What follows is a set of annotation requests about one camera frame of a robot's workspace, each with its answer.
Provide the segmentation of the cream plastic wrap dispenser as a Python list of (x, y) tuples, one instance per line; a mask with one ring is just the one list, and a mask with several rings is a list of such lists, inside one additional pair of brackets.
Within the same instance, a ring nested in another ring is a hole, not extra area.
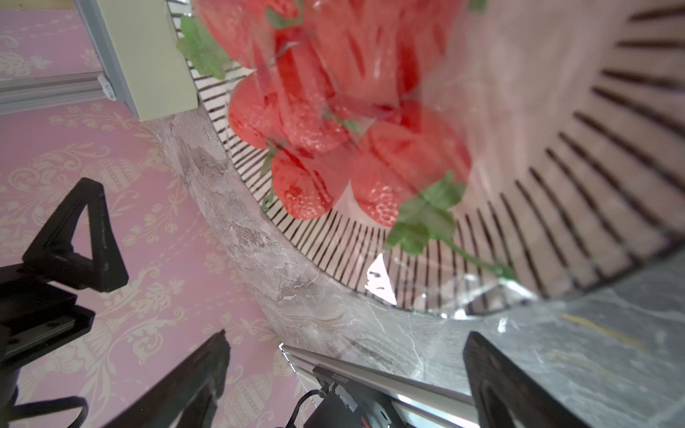
[(198, 107), (186, 59), (177, 50), (177, 28), (169, 8), (187, 1), (77, 1), (75, 3), (103, 74), (109, 97), (124, 103), (139, 121)]

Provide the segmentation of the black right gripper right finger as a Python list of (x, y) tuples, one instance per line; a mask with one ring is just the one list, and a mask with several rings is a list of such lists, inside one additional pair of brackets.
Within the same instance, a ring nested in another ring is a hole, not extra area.
[(480, 426), (587, 426), (480, 333), (467, 337), (463, 359)]

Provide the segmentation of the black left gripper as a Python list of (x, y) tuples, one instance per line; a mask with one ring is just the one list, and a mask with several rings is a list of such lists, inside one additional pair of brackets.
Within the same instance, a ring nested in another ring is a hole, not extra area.
[[(91, 256), (76, 253), (72, 239), (87, 212)], [(112, 230), (105, 188), (82, 178), (55, 209), (22, 255), (37, 274), (76, 290), (116, 291), (130, 277)], [(1, 268), (1, 426), (77, 409), (72, 427), (83, 426), (87, 400), (71, 396), (19, 405), (21, 369), (89, 333), (95, 313), (77, 296), (51, 285), (21, 264)]]

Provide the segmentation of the glass plate of strawberries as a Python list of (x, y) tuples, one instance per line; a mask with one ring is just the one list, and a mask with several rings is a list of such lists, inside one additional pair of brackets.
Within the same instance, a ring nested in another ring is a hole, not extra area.
[(684, 247), (681, 1), (172, 1), (272, 239), (465, 319)]

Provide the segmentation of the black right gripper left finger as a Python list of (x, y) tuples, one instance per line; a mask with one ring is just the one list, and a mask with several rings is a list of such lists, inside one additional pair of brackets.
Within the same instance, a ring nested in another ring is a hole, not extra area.
[(210, 427), (225, 390), (230, 345), (212, 335), (109, 427)]

